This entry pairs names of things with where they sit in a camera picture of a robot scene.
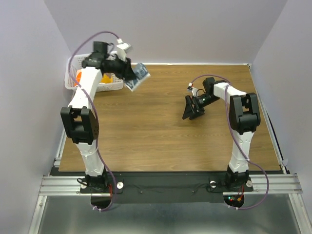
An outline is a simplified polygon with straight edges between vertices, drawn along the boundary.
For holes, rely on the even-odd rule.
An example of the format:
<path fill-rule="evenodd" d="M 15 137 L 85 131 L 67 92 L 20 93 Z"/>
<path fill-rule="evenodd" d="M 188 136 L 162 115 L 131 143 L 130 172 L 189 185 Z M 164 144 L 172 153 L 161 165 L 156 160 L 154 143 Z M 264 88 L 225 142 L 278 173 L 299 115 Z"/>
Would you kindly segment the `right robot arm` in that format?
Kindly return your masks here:
<path fill-rule="evenodd" d="M 233 139 L 231 159 L 225 173 L 224 184 L 229 190 L 236 190 L 246 184 L 249 178 L 249 151 L 251 140 L 261 123 L 256 93 L 246 93 L 234 88 L 228 80 L 205 78 L 204 92 L 198 94 L 193 83 L 185 96 L 185 110 L 182 119 L 193 120 L 205 114 L 204 108 L 220 99 L 225 101 L 226 116 Z"/>

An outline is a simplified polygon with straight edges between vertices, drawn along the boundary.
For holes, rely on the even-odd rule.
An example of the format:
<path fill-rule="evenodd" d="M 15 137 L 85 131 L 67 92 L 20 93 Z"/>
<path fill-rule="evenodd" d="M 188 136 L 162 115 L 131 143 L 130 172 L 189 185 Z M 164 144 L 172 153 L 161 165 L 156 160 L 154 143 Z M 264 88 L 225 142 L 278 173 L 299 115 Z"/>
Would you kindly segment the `blue white patterned towel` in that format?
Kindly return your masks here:
<path fill-rule="evenodd" d="M 134 68 L 135 78 L 131 80 L 125 80 L 123 82 L 124 87 L 128 88 L 131 92 L 135 91 L 147 78 L 151 75 L 147 70 L 147 67 L 143 63 L 138 63 Z"/>

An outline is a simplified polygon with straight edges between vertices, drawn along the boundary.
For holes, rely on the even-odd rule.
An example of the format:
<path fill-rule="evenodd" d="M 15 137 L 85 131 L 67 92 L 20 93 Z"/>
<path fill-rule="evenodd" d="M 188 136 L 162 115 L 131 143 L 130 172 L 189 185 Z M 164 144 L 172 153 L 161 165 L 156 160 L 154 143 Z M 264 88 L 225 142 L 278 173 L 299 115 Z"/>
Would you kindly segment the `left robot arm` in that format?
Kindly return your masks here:
<path fill-rule="evenodd" d="M 68 138 L 77 146 L 85 165 L 85 178 L 78 182 L 83 188 L 104 192 L 108 188 L 105 164 L 98 150 L 99 122 L 93 100 L 104 74 L 113 73 L 122 80 L 135 79 L 131 60 L 127 57 L 130 45 L 117 39 L 117 50 L 108 51 L 108 43 L 95 41 L 93 51 L 81 63 L 80 79 L 73 99 L 60 111 Z"/>

